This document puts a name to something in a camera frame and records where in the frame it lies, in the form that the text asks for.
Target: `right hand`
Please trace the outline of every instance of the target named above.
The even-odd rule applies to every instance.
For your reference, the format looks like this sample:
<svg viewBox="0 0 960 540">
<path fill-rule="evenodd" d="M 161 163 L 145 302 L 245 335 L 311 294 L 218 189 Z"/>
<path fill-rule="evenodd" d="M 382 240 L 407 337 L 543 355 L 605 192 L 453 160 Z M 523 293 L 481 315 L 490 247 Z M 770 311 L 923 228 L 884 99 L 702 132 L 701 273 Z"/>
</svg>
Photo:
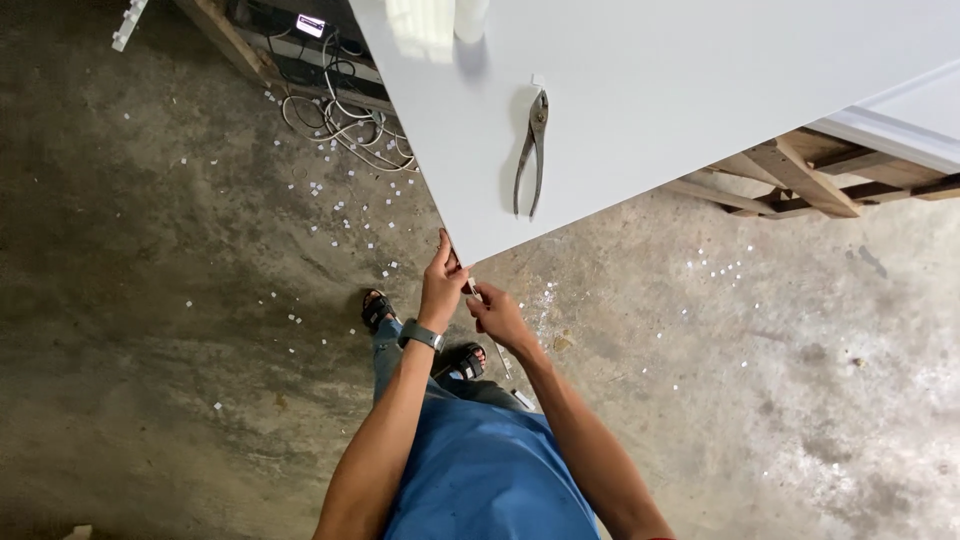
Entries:
<svg viewBox="0 0 960 540">
<path fill-rule="evenodd" d="M 477 320 L 477 333 L 489 335 L 515 356 L 524 347 L 537 346 L 513 297 L 489 283 L 478 283 L 474 288 L 483 298 L 483 302 L 467 298 L 470 315 Z"/>
</svg>

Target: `concrete floor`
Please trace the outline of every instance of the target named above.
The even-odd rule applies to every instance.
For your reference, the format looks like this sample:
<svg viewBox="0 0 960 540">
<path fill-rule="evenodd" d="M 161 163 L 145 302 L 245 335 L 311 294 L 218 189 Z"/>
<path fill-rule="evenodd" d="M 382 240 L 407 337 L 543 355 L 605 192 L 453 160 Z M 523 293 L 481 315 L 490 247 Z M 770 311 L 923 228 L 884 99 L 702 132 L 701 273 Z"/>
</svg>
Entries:
<svg viewBox="0 0 960 540">
<path fill-rule="evenodd" d="M 371 405 L 358 295 L 414 313 L 440 220 L 421 178 L 291 133 L 169 2 L 112 51 L 123 4 L 0 9 L 0 536 L 307 538 Z M 952 539 L 959 209 L 771 222 L 655 190 L 474 274 L 568 333 L 682 538 Z"/>
</svg>

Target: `plier jaw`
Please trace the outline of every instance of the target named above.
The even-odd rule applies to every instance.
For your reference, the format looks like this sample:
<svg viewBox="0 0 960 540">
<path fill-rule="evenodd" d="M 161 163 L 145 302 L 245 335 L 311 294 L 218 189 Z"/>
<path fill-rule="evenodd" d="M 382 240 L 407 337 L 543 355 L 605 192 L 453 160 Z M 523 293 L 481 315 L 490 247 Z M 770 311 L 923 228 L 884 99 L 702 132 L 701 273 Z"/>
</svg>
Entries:
<svg viewBox="0 0 960 540">
<path fill-rule="evenodd" d="M 523 149 L 520 151 L 520 163 L 516 168 L 516 181 L 514 182 L 514 215 L 520 215 L 519 210 L 519 192 L 520 176 L 530 157 L 533 148 L 537 149 L 537 190 L 534 192 L 534 204 L 530 207 L 530 217 L 534 217 L 537 211 L 537 202 L 540 200 L 540 187 L 543 184 L 543 133 L 546 130 L 546 120 L 550 113 L 550 102 L 546 98 L 546 90 L 541 89 L 534 99 L 534 104 L 530 107 L 530 119 L 527 123 L 527 137 L 523 141 Z"/>
</svg>

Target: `black sandal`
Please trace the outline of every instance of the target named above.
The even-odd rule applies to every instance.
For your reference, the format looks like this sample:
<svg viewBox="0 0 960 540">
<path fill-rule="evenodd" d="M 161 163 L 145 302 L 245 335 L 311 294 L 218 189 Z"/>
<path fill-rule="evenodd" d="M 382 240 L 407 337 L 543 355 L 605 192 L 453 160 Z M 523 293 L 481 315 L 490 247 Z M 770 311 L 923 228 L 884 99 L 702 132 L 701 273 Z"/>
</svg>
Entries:
<svg viewBox="0 0 960 540">
<path fill-rule="evenodd" d="M 377 294 L 376 298 L 370 300 L 370 303 L 360 312 L 364 326 L 370 329 L 371 333 L 376 333 L 376 330 L 380 328 L 380 323 L 387 318 L 387 315 L 393 315 L 396 320 L 394 306 L 390 304 L 390 299 L 382 291 L 370 289 L 367 291 L 367 295 L 363 297 L 364 301 L 370 298 L 370 295 L 374 292 Z"/>
<path fill-rule="evenodd" d="M 483 353 L 483 361 L 477 357 L 478 349 Z M 431 377 L 434 379 L 449 377 L 451 371 L 456 371 L 464 380 L 477 380 L 483 377 L 483 364 L 486 361 L 487 350 L 479 343 L 460 345 L 440 355 L 439 361 L 434 365 L 435 369 L 439 369 L 436 373 L 432 373 Z"/>
</svg>

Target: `rusty pliers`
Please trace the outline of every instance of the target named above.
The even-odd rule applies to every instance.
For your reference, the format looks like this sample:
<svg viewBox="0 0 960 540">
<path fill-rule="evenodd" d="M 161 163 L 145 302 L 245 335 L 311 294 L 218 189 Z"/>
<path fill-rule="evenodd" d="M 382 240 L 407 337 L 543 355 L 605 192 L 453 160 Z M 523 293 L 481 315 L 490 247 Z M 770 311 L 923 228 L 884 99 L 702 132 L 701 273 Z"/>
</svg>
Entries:
<svg viewBox="0 0 960 540">
<path fill-rule="evenodd" d="M 534 204 L 530 207 L 530 217 L 537 211 L 537 201 L 540 200 L 540 186 L 543 184 L 543 131 L 546 129 L 546 118 L 550 112 L 550 103 L 546 99 L 546 90 L 542 89 L 533 106 L 530 107 L 530 121 L 527 124 L 527 138 L 523 141 L 523 150 L 520 151 L 520 164 L 516 168 L 516 182 L 514 183 L 514 215 L 520 215 L 519 192 L 520 176 L 530 157 L 530 150 L 537 146 L 537 191 L 534 193 Z"/>
</svg>

